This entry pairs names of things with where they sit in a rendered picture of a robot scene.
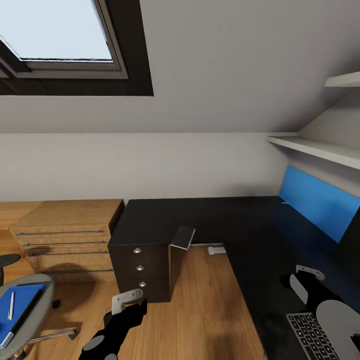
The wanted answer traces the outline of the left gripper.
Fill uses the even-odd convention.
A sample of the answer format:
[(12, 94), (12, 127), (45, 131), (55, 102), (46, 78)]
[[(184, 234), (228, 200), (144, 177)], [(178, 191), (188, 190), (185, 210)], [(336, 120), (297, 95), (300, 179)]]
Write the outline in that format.
[(145, 298), (141, 303), (133, 303), (127, 305), (126, 309), (118, 314), (112, 315), (112, 312), (108, 312), (104, 318), (104, 328), (111, 323), (119, 323), (122, 325), (126, 338), (129, 329), (140, 326), (144, 315), (147, 314), (148, 300)]

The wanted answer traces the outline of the keyboard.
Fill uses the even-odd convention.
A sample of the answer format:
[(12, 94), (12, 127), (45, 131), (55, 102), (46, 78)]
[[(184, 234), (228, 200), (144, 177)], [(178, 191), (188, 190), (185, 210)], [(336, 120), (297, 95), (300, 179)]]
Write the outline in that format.
[(288, 313), (286, 318), (308, 360), (340, 360), (313, 313)]

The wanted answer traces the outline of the swivel chair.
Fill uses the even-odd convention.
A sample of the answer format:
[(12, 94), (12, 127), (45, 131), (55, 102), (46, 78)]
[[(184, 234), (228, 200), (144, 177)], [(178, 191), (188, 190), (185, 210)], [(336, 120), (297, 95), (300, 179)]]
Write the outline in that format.
[(10, 287), (30, 286), (30, 285), (45, 285), (45, 289), (23, 320), (22, 324), (17, 329), (16, 333), (4, 349), (0, 349), (0, 360), (23, 360), (27, 353), (24, 347), (29, 344), (50, 340), (57, 337), (68, 335), (74, 340), (78, 335), (77, 330), (72, 329), (64, 332), (49, 334), (40, 337), (34, 337), (44, 319), (46, 318), (50, 306), (56, 309), (59, 307), (61, 300), (53, 300), (55, 281), (54, 279), (44, 273), (32, 274), (15, 279), (4, 284), (4, 269), (3, 267), (11, 265), (22, 257), (20, 254), (6, 254), (0, 255), (0, 298)]

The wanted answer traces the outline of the monitor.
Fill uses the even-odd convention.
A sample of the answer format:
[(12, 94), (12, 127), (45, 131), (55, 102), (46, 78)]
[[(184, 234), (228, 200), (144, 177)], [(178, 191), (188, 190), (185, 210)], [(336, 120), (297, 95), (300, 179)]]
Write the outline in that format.
[(330, 259), (360, 286), (360, 207)]

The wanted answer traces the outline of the folder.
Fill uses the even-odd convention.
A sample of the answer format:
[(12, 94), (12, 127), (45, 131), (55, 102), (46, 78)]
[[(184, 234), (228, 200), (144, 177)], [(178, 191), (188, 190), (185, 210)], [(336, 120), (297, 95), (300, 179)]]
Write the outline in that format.
[[(10, 287), (0, 298), (0, 349), (5, 349), (46, 286), (44, 284)], [(14, 293), (12, 318), (8, 319)]]

